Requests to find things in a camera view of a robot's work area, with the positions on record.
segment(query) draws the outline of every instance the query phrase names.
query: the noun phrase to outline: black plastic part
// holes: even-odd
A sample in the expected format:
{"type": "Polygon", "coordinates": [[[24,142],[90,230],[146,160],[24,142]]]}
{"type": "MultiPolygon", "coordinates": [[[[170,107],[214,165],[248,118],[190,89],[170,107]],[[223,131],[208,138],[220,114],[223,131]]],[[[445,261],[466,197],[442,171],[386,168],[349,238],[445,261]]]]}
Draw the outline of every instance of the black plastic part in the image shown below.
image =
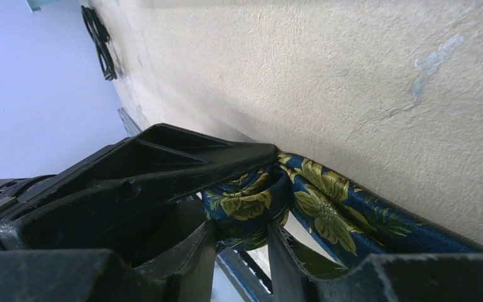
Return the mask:
{"type": "Polygon", "coordinates": [[[0,301],[210,301],[213,227],[132,269],[110,250],[0,252],[0,301]]]}
{"type": "Polygon", "coordinates": [[[483,301],[483,254],[370,255],[353,271],[323,279],[307,267],[329,260],[276,223],[268,233],[276,301],[483,301]]]}
{"type": "Polygon", "coordinates": [[[199,198],[190,196],[179,202],[149,236],[135,247],[131,255],[133,262],[130,264],[137,266],[158,257],[190,236],[205,221],[203,202],[199,198]]]}
{"type": "Polygon", "coordinates": [[[152,126],[17,196],[0,213],[0,250],[108,248],[136,263],[136,250],[178,200],[275,156],[270,144],[152,126]]]}

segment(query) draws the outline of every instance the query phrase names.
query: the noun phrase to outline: yellow flower pattern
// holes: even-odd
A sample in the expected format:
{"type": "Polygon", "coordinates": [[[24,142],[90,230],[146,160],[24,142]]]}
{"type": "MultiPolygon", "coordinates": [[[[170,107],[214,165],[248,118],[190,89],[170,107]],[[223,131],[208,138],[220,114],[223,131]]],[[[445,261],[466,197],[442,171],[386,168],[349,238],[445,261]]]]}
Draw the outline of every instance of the yellow flower pattern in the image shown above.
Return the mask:
{"type": "Polygon", "coordinates": [[[277,158],[276,165],[203,192],[206,218],[215,222],[223,245],[238,250],[265,245],[268,223],[284,226],[291,210],[347,267],[373,253],[483,251],[407,215],[317,162],[295,154],[279,153],[277,158]]]}

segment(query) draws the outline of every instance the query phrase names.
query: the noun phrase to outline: black cable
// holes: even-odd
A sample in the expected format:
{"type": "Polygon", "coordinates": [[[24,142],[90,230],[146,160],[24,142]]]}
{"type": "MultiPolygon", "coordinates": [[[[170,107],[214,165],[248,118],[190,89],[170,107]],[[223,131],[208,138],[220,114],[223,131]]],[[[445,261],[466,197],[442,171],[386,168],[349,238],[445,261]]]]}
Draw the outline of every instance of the black cable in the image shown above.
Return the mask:
{"type": "Polygon", "coordinates": [[[110,56],[108,47],[106,47],[106,44],[110,42],[108,30],[106,30],[106,27],[101,23],[95,10],[87,8],[84,5],[81,5],[80,8],[82,9],[82,19],[84,20],[88,34],[90,34],[90,37],[95,44],[97,57],[99,57],[99,64],[101,64],[104,79],[107,81],[117,79],[118,75],[116,74],[114,61],[112,60],[112,56],[110,56]]]}

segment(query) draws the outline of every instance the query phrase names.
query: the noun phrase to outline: wall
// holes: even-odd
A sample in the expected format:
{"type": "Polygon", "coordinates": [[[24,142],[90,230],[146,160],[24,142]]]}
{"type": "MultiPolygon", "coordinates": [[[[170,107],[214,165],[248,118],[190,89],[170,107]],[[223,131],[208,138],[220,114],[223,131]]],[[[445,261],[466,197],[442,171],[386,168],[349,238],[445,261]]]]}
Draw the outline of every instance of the wall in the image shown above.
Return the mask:
{"type": "Polygon", "coordinates": [[[93,3],[142,124],[275,143],[483,243],[483,1],[93,3]]]}
{"type": "Polygon", "coordinates": [[[0,178],[58,173],[126,136],[78,1],[0,1],[0,178]]]}

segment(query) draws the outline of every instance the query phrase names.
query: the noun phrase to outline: beige wall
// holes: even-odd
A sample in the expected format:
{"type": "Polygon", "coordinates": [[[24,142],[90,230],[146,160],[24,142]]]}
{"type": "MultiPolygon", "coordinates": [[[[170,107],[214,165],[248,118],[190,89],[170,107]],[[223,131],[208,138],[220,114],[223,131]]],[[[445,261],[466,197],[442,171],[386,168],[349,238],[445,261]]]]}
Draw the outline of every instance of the beige wall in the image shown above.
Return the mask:
{"type": "Polygon", "coordinates": [[[93,2],[142,125],[272,142],[483,243],[483,1],[93,2]]]}

